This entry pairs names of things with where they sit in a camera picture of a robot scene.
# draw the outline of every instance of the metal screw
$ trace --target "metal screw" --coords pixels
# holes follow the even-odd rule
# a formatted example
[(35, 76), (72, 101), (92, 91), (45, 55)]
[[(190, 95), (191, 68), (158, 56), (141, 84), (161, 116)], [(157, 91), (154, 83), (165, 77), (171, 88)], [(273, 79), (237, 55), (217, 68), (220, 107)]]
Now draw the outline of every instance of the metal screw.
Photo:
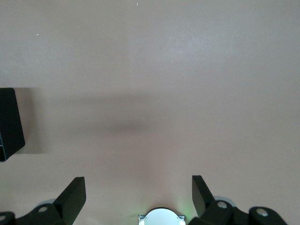
[(5, 216), (5, 215), (0, 216), (0, 221), (3, 221), (3, 220), (5, 220), (5, 219), (6, 219), (6, 216)]
[(38, 209), (38, 212), (45, 212), (47, 209), (48, 209), (48, 207), (43, 206), (43, 207)]
[(226, 209), (227, 208), (227, 205), (225, 202), (218, 202), (217, 203), (218, 207), (222, 208), (222, 209)]
[(262, 217), (267, 217), (267, 216), (268, 216), (267, 211), (264, 210), (264, 209), (262, 209), (262, 208), (258, 208), (258, 209), (256, 210), (256, 212), (257, 212), (259, 215), (261, 215)]

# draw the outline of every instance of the black block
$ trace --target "black block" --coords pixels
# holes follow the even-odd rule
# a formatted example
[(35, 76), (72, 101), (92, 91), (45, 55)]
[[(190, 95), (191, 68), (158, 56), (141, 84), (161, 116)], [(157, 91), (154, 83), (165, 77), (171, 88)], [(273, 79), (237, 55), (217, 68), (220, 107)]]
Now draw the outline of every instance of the black block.
[(25, 145), (15, 90), (0, 88), (0, 162)]

